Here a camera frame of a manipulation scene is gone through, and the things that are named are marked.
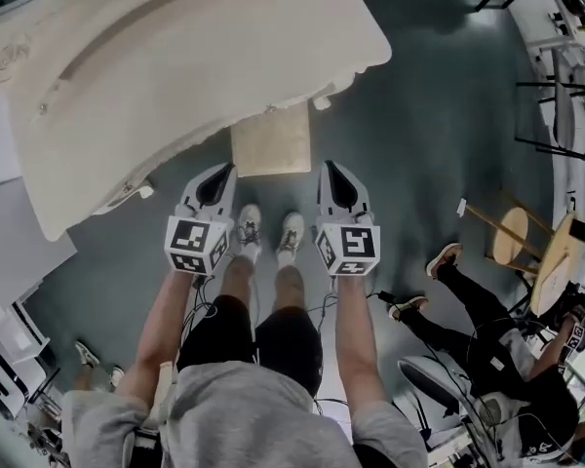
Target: wooden stool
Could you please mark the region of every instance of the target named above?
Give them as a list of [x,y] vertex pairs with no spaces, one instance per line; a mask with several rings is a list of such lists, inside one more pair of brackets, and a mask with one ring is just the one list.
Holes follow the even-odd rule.
[[537,275],[538,269],[527,267],[514,261],[523,248],[538,261],[541,261],[543,257],[543,254],[527,241],[528,219],[530,218],[551,237],[554,234],[554,230],[538,214],[511,194],[502,190],[501,194],[515,206],[507,212],[500,221],[495,220],[481,210],[469,205],[465,199],[462,199],[459,203],[457,213],[460,216],[463,216],[467,210],[472,215],[478,217],[496,229],[492,246],[492,255],[486,255],[486,258],[495,261],[499,265]]

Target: person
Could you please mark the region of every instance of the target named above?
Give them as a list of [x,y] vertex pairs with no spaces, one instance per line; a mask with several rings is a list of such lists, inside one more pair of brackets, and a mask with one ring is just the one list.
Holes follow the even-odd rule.
[[[336,358],[353,446],[335,421],[312,412],[323,356],[294,266],[302,216],[289,214],[283,229],[275,304],[255,329],[254,343],[249,303],[262,249],[261,216],[256,205],[243,208],[240,253],[225,269],[207,317],[181,345],[175,389],[161,408],[162,466],[426,467],[422,438],[387,401],[363,278],[337,280]],[[74,468],[119,467],[126,461],[123,445],[152,408],[159,367],[176,358],[192,281],[177,271],[166,277],[136,361],[114,394],[65,395],[63,432]]]
[[432,349],[450,354],[468,374],[473,396],[501,392],[509,398],[517,424],[509,421],[501,439],[509,450],[503,452],[508,461],[534,456],[558,458],[570,448],[579,419],[576,401],[558,371],[574,320],[565,318],[557,336],[535,360],[498,298],[457,270],[462,252],[460,244],[447,245],[429,262],[427,274],[463,303],[476,337],[426,319],[421,312],[429,300],[424,296],[394,306],[390,315]]
[[[93,390],[94,371],[99,366],[99,359],[96,357],[87,345],[81,340],[76,340],[74,343],[78,356],[80,357],[81,371],[74,382],[74,390]],[[108,390],[112,392],[117,388],[119,382],[124,377],[124,371],[119,366],[113,366],[108,381]]]

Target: concrete floor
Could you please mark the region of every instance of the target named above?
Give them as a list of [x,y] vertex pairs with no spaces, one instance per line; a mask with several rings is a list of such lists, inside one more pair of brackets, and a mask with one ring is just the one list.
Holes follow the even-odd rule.
[[[531,77],[527,52],[507,11],[471,13],[479,0],[365,1],[390,40],[393,57],[333,97],[331,109],[311,109],[312,173],[239,180],[236,208],[255,201],[265,220],[267,244],[256,275],[259,316],[266,317],[274,297],[272,248],[281,220],[298,209],[309,225],[314,223],[317,170],[323,160],[334,159],[368,187],[381,225],[383,255],[369,290],[402,297],[427,293],[432,320],[471,332],[465,310],[426,277],[424,265],[445,242],[459,239],[466,249],[462,271],[506,303],[512,299],[516,276],[483,258],[487,228],[470,216],[459,219],[455,210],[460,197],[467,196],[491,214],[501,214],[505,205],[497,189],[503,185],[545,217],[551,215],[550,157],[513,141],[514,134],[541,137],[544,131],[533,99],[519,97],[514,86]],[[105,365],[130,365],[168,269],[163,254],[167,216],[186,181],[229,160],[229,132],[223,131],[157,169],[151,198],[133,198],[69,231],[79,253],[27,303],[52,339],[62,366],[59,387],[69,388],[78,371],[76,338],[87,341]],[[314,307],[328,293],[329,279],[309,235],[304,243],[297,264],[308,306]],[[219,281],[209,284],[209,299]],[[423,353],[424,347],[407,328],[386,318],[382,302],[371,299],[370,307],[381,372],[392,393],[399,386],[397,358]],[[318,322],[320,311],[312,314]],[[333,307],[323,327],[322,397],[342,397],[333,353],[334,315]]]

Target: black pants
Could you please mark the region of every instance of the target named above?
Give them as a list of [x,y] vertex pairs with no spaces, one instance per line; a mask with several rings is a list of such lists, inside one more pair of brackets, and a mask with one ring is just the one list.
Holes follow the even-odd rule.
[[472,394],[482,396],[501,391],[520,399],[525,383],[500,337],[516,327],[507,309],[491,292],[461,274],[454,265],[438,268],[441,281],[466,307],[477,336],[447,330],[425,319],[415,309],[404,310],[401,321],[434,350],[445,351],[472,380]]
[[298,307],[273,312],[255,329],[254,343],[245,304],[234,296],[218,296],[184,340],[177,370],[227,361],[258,362],[292,378],[312,397],[321,385],[321,337],[307,312]]

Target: black shorts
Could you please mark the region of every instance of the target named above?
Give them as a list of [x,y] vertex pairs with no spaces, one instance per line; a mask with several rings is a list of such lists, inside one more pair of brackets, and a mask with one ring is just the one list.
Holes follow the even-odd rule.
[[245,304],[234,296],[218,296],[206,317],[184,340],[177,370],[227,361],[258,363],[285,374],[312,397],[321,385],[321,337],[307,312],[298,307],[272,313],[255,329],[254,342]]

